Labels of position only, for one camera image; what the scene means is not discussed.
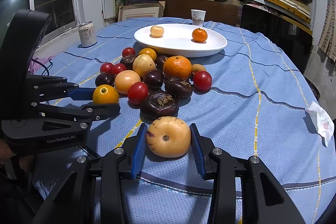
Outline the white drink can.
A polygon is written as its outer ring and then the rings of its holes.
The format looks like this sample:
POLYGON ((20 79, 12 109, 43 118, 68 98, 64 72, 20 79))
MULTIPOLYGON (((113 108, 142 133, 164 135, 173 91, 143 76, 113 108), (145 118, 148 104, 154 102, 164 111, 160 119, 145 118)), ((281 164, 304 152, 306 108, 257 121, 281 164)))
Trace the white drink can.
POLYGON ((95 25, 92 21, 80 24, 78 32, 81 46, 83 48, 91 47, 97 43, 95 25))

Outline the brown board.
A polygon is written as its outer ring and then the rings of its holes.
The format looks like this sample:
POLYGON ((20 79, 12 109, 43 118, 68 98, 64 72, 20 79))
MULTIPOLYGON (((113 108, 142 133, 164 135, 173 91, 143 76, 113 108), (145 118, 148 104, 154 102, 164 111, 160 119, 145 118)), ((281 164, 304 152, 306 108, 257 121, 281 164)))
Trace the brown board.
POLYGON ((206 12, 205 22, 213 21, 236 26, 238 7, 207 0, 161 0, 165 2, 163 16, 191 19, 191 10, 206 12))

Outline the large orange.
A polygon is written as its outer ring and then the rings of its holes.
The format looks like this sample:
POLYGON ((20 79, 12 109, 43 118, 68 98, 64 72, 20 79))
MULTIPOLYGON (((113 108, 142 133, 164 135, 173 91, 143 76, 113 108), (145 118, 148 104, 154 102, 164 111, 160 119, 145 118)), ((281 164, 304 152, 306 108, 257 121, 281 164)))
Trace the large orange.
POLYGON ((167 78, 178 77, 186 80, 189 78, 192 65, 184 56, 171 56, 163 64, 163 74, 167 78))

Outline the white oval plate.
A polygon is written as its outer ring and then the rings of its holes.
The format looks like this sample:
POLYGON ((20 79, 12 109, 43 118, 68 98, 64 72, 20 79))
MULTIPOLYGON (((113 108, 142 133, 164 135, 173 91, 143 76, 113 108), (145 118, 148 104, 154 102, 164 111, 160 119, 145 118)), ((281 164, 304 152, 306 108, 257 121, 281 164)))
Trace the white oval plate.
POLYGON ((157 53, 184 56, 188 58, 206 57, 219 53, 227 46, 227 39, 220 33, 205 28, 207 40, 202 43, 193 41, 192 33, 197 26, 180 23, 161 24, 164 30, 160 38, 151 36, 151 26, 137 30, 135 40, 142 46, 152 48, 157 53))

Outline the blue checked tablecloth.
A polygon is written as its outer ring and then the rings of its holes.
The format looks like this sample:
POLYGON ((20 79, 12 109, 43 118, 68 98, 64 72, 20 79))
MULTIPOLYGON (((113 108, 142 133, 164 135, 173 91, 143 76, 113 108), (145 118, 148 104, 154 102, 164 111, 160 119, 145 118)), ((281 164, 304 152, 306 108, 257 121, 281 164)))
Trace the blue checked tablecloth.
MULTIPOLYGON (((98 31, 97 44, 77 43, 52 59, 50 75, 64 76, 82 87, 95 86, 100 65, 118 63, 126 47, 136 51, 134 33, 161 23, 191 24, 190 19, 133 19, 98 31)), ((303 75, 285 52, 265 36, 222 23, 205 27, 223 35, 228 44, 216 55, 191 59, 213 78, 205 94, 193 93, 180 103, 178 117, 195 123, 234 157, 248 159, 257 147, 258 157, 270 169, 295 203, 306 223, 317 223, 335 195, 335 145, 322 144, 307 106, 316 101, 303 75)), ((120 115, 94 122, 87 146, 105 156, 136 134, 139 109, 120 98, 120 115)), ((213 181, 197 173, 192 151, 177 160, 159 160, 146 151, 140 177, 125 182, 130 223, 207 223, 213 181)), ((41 154, 33 185, 46 198, 57 180, 80 155, 80 148, 41 154)))

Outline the small yellow tomato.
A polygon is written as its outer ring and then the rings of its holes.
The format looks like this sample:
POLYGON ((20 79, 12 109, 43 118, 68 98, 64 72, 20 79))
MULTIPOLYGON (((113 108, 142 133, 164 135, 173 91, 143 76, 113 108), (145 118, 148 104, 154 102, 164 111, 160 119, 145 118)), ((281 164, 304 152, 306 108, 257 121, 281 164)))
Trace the small yellow tomato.
POLYGON ((157 59, 157 53, 155 50, 151 48, 143 48, 142 50, 139 51, 139 55, 148 55, 152 58, 153 61, 156 61, 157 59))

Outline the red cherry tomato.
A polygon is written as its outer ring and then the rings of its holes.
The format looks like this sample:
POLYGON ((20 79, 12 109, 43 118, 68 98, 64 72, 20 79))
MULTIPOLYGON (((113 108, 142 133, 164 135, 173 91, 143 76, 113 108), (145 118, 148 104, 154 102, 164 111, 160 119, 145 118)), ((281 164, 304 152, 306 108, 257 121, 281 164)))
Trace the red cherry tomato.
POLYGON ((194 86, 198 91, 208 91, 213 83, 213 78, 207 71, 195 73, 193 77, 194 86))
POLYGON ((127 47, 123 49, 122 51, 122 57, 128 56, 128 55, 135 55, 135 49, 132 47, 127 47))
POLYGON ((141 102, 148 96, 149 89, 145 83, 134 83, 127 91, 127 97, 131 104, 140 105, 141 102))
POLYGON ((103 73, 108 73, 108 74, 112 74, 112 68, 114 67, 114 65, 110 62, 106 62, 106 63, 103 63, 100 67, 100 73, 103 74, 103 73))
POLYGON ((127 70, 127 67, 124 64, 117 63, 111 68, 110 73, 113 76, 116 76, 117 74, 119 74, 120 72, 123 72, 125 70, 127 70))

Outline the dark purple plum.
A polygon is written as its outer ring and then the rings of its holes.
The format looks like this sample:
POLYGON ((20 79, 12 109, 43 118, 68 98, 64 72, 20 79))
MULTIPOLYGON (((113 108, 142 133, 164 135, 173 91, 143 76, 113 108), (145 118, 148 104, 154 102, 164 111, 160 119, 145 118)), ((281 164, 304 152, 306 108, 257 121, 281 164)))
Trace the dark purple plum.
POLYGON ((95 79, 96 87, 101 86, 101 85, 113 86, 113 84, 114 84, 114 76, 109 73, 102 73, 98 75, 95 79))
POLYGON ((150 89, 160 89, 163 85, 163 73, 162 71, 152 70, 145 73, 143 76, 143 82, 150 89))
POLYGON ((165 63, 165 61, 168 59, 167 56, 165 55, 160 55, 156 58, 156 69, 160 70, 160 71, 163 71, 163 65, 165 63))

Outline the small brown kiwi fruit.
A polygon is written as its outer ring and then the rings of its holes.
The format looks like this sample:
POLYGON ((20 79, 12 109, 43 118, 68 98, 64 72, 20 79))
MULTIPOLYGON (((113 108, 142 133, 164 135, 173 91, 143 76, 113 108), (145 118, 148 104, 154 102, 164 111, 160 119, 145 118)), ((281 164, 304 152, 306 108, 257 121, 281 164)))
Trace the small brown kiwi fruit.
POLYGON ((197 72, 202 72, 202 71, 207 71, 206 68, 201 65, 201 64, 193 64, 191 66, 191 73, 197 73, 197 72))

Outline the cardboard framed box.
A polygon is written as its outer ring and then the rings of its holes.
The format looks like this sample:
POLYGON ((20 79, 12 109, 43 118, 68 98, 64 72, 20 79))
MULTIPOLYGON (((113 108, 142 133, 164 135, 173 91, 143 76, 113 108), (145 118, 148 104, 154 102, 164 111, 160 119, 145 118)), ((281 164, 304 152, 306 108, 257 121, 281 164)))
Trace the cardboard framed box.
POLYGON ((161 18, 165 5, 165 1, 123 5, 118 11, 117 21, 121 22, 131 18, 161 18))

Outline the white paper cup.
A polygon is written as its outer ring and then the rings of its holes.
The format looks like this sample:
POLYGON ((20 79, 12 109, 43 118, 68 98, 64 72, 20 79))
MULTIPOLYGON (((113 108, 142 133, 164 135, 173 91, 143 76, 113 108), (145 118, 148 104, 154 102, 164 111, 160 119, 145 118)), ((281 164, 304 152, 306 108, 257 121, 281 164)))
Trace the white paper cup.
POLYGON ((195 26, 202 26, 205 21, 206 11, 191 9, 191 20, 195 26))

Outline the pale yellow pear fruit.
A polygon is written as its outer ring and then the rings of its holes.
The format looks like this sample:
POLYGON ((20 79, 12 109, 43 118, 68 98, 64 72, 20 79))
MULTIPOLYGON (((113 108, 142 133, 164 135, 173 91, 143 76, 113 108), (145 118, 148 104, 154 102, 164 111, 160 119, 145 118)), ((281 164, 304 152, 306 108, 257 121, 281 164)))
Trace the pale yellow pear fruit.
POLYGON ((143 77, 147 72, 156 69, 156 65, 153 59, 146 54, 141 54, 135 58, 133 61, 133 70, 140 76, 143 77))

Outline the pale peach round fruit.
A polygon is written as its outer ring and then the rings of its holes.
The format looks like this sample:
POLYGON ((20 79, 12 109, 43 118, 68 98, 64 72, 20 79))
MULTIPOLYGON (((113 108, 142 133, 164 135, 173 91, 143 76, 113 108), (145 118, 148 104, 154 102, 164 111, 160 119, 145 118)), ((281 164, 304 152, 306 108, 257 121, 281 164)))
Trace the pale peach round fruit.
POLYGON ((114 85, 120 94, 127 95, 129 88, 140 81, 141 78, 135 71, 125 70, 116 75, 114 85))

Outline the pale peach fruit on plate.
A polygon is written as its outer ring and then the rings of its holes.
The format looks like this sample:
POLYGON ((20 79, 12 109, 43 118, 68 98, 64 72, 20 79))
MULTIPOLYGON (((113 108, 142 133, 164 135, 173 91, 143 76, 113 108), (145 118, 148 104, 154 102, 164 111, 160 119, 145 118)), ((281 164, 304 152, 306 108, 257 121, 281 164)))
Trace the pale peach fruit on plate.
POLYGON ((164 34, 164 29, 161 26, 152 26, 150 29, 150 36, 154 38, 161 38, 164 34))

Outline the dark purple mangosteen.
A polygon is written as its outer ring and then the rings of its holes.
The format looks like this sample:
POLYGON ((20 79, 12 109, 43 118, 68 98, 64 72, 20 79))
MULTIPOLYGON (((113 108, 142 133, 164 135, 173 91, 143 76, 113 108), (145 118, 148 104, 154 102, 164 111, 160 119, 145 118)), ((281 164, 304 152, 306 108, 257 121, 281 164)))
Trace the dark purple mangosteen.
POLYGON ((133 69, 133 63, 134 63, 136 57, 137 56, 133 55, 133 54, 126 55, 120 60, 120 63, 125 65, 127 70, 132 70, 133 69))
POLYGON ((140 114, 145 119, 176 117, 179 104, 170 94, 163 90, 150 93, 141 103, 140 114))
POLYGON ((178 77, 171 77, 165 83, 165 91, 177 99, 188 99, 193 93, 191 84, 178 77))

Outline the crumpled white tissue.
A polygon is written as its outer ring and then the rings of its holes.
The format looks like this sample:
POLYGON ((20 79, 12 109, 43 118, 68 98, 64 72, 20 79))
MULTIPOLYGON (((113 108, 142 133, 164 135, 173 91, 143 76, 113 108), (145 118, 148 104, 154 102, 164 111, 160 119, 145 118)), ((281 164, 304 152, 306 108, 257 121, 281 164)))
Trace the crumpled white tissue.
POLYGON ((322 138, 322 144, 329 146, 329 142, 334 134, 334 122, 331 120, 327 111, 317 102, 312 102, 305 111, 317 130, 318 135, 322 138))

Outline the small orange on plate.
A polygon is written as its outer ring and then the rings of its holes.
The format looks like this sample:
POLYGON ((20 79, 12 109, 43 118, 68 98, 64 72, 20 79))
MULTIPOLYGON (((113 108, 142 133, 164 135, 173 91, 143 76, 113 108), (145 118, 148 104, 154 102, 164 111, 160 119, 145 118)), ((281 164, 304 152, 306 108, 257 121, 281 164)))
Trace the small orange on plate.
POLYGON ((207 32, 201 28, 193 30, 192 38, 194 42, 203 43, 207 40, 207 32))

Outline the black chair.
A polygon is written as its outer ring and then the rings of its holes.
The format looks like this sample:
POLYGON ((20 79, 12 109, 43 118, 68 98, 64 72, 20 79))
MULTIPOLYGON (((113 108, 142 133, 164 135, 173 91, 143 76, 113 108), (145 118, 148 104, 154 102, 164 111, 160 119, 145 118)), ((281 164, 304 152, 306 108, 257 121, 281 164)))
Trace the black chair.
POLYGON ((280 47, 301 73, 305 72, 313 37, 287 20, 250 5, 243 5, 240 27, 260 32, 280 47))

